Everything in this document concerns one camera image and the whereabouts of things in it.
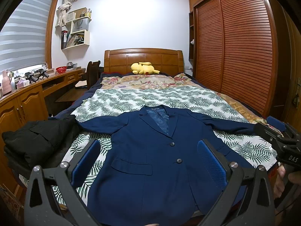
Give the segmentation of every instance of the bed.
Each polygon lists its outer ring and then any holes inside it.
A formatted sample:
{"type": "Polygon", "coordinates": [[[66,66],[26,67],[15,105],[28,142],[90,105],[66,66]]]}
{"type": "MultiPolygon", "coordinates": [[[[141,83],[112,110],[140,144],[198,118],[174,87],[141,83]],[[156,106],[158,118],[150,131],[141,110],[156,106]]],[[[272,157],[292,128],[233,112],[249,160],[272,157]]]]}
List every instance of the bed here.
{"type": "MultiPolygon", "coordinates": [[[[79,122],[96,116],[119,115],[123,112],[139,110],[142,106],[160,104],[172,108],[188,108],[216,118],[240,122],[254,121],[256,115],[248,112],[233,99],[201,86],[195,79],[183,72],[183,54],[180,50],[135,48],[107,50],[104,57],[104,73],[101,78],[74,104],[56,117],[72,113],[79,122]],[[133,75],[130,65],[149,61],[162,75],[133,75]]],[[[215,131],[231,149],[243,156],[254,167],[263,164],[270,169],[276,163],[275,151],[271,145],[257,136],[231,135],[215,131]]],[[[100,171],[107,152],[111,149],[110,136],[106,134],[82,132],[73,141],[63,161],[70,161],[81,152],[90,139],[101,143],[101,153],[93,165],[83,186],[78,188],[79,196],[87,204],[89,188],[100,171]]],[[[57,201],[65,204],[60,191],[53,187],[57,201]]]]}

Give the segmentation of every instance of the window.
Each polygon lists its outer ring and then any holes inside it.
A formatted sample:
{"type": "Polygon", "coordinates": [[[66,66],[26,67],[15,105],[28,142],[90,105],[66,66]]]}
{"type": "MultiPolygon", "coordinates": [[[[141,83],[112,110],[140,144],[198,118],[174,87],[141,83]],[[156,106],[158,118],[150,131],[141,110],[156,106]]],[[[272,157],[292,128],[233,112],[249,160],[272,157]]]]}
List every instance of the window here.
{"type": "Polygon", "coordinates": [[[0,72],[48,64],[57,0],[23,0],[0,32],[0,72]]]}

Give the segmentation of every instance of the wooden headboard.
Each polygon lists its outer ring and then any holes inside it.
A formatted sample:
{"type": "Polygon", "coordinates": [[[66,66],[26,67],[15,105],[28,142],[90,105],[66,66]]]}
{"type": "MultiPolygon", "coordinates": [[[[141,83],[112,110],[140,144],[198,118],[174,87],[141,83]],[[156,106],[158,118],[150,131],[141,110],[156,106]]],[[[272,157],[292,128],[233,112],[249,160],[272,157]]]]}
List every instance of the wooden headboard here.
{"type": "Polygon", "coordinates": [[[184,71],[181,50],[128,48],[104,52],[104,72],[126,74],[131,72],[131,65],[138,62],[151,62],[156,70],[171,76],[184,71]]]}

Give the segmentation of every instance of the stuffed animal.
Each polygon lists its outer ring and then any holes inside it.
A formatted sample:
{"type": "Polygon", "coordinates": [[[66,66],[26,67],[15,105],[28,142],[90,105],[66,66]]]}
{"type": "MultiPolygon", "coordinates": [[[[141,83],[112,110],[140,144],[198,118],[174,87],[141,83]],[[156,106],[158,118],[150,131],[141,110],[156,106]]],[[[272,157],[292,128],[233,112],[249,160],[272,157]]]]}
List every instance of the stuffed animal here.
{"type": "Polygon", "coordinates": [[[155,68],[151,65],[150,62],[139,62],[133,63],[131,65],[131,70],[134,74],[141,75],[151,75],[151,74],[159,74],[160,71],[155,70],[155,68]]]}

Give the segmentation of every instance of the wooden chair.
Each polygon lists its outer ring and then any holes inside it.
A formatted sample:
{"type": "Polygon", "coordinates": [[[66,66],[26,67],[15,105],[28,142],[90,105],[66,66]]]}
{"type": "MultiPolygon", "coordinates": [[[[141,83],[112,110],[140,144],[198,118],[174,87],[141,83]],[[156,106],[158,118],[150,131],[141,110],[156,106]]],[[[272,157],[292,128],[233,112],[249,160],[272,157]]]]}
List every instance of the wooden chair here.
{"type": "Polygon", "coordinates": [[[99,74],[98,74],[98,68],[100,65],[100,60],[96,62],[90,61],[87,66],[87,73],[86,73],[86,78],[87,78],[87,87],[88,90],[90,89],[91,86],[93,86],[99,79],[99,74]]]}

